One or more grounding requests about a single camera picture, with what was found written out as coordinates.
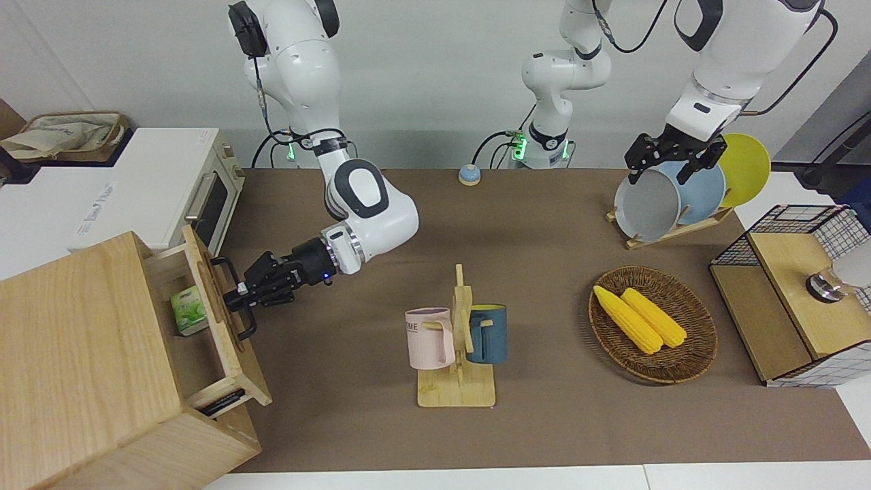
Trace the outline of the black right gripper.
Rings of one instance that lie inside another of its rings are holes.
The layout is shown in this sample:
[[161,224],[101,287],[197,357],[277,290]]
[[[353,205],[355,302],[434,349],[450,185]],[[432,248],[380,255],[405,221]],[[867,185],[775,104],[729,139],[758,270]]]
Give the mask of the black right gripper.
[[240,311],[256,305],[289,304],[295,301],[295,289],[303,284],[299,275],[302,266],[299,255],[303,245],[296,245],[287,255],[278,257],[273,251],[265,251],[246,269],[244,282],[225,294],[225,304],[230,311]]

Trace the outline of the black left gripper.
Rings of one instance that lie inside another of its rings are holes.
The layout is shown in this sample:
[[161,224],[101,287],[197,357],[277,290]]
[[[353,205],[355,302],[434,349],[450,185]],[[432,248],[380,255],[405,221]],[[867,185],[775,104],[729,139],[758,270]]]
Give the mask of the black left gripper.
[[697,172],[713,169],[724,152],[725,140],[698,140],[678,129],[665,129],[659,136],[644,133],[625,153],[629,183],[635,185],[648,167],[666,161],[687,161],[680,171],[680,183],[685,185]]

